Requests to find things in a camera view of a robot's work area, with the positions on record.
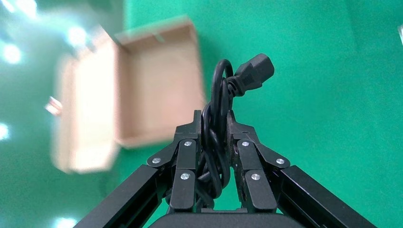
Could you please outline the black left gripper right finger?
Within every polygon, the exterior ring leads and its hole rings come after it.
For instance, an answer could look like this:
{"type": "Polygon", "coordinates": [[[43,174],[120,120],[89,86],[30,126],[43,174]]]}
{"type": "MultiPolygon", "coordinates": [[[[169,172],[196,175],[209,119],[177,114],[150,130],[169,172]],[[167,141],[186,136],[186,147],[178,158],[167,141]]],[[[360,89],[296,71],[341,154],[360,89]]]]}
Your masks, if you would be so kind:
{"type": "Polygon", "coordinates": [[[227,115],[227,152],[241,205],[248,213],[276,213],[301,228],[371,228],[365,217],[301,168],[263,145],[252,126],[227,115]]]}

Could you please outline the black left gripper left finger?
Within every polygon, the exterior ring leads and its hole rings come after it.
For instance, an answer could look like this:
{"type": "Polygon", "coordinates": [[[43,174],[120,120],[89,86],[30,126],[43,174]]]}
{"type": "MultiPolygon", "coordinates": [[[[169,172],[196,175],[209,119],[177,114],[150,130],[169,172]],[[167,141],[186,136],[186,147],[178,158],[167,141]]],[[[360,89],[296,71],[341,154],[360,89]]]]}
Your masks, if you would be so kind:
{"type": "Polygon", "coordinates": [[[173,200],[172,211],[193,212],[200,134],[201,111],[196,110],[191,123],[176,128],[172,143],[148,158],[75,226],[141,228],[167,195],[173,200]]]}

